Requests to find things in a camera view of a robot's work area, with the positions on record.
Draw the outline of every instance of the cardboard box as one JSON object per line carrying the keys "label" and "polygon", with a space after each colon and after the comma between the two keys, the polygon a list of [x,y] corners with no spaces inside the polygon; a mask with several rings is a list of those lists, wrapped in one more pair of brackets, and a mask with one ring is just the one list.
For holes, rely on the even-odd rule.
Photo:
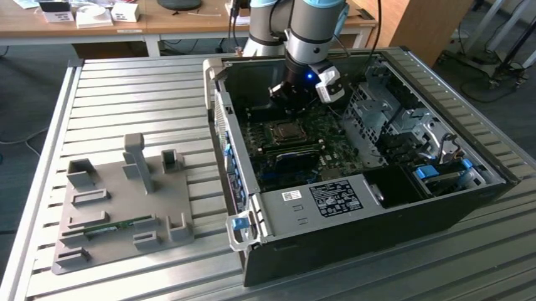
{"label": "cardboard box", "polygon": [[118,22],[138,22],[141,10],[137,3],[115,3],[111,17]]}
{"label": "cardboard box", "polygon": [[47,22],[75,21],[68,2],[43,1],[39,2],[39,6],[42,7],[43,16]]}

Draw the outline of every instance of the power supply label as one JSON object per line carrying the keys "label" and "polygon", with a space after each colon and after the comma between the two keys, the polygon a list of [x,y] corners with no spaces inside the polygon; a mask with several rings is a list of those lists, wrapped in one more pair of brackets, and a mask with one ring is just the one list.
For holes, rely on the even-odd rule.
{"label": "power supply label", "polygon": [[325,218],[362,209],[348,180],[313,186],[309,190],[317,202],[320,214]]}

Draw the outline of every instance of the wooden cabinet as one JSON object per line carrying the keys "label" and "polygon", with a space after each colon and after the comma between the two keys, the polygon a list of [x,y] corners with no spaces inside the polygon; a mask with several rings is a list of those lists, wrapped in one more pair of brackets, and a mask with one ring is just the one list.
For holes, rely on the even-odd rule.
{"label": "wooden cabinet", "polygon": [[[354,2],[378,19],[377,0]],[[382,0],[378,47],[407,46],[432,66],[471,4],[472,0]],[[376,40],[376,30],[370,34],[368,47]]]}

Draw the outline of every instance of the motherboard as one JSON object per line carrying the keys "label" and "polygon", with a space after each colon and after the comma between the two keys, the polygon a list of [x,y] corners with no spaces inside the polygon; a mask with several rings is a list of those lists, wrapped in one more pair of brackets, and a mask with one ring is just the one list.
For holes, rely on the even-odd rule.
{"label": "motherboard", "polygon": [[243,122],[241,131],[261,191],[337,179],[364,169],[340,116],[320,102],[293,119]]}

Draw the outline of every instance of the white box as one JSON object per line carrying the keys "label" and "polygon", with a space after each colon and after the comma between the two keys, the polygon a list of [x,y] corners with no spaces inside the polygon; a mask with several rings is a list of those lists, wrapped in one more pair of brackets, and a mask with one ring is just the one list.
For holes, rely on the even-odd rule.
{"label": "white box", "polygon": [[111,17],[118,22],[138,22],[141,17],[141,10],[137,3],[122,3],[114,4],[111,9]]}
{"label": "white box", "polygon": [[40,1],[39,6],[47,22],[72,22],[75,21],[71,12],[71,5],[62,1]]}
{"label": "white box", "polygon": [[80,13],[80,9],[76,12],[76,28],[94,28],[103,26],[112,26],[110,10],[104,10],[104,13],[99,16]]}
{"label": "white box", "polygon": [[43,12],[44,19],[47,22],[72,22],[75,21],[75,17],[72,12],[70,11],[58,11],[55,13]]}

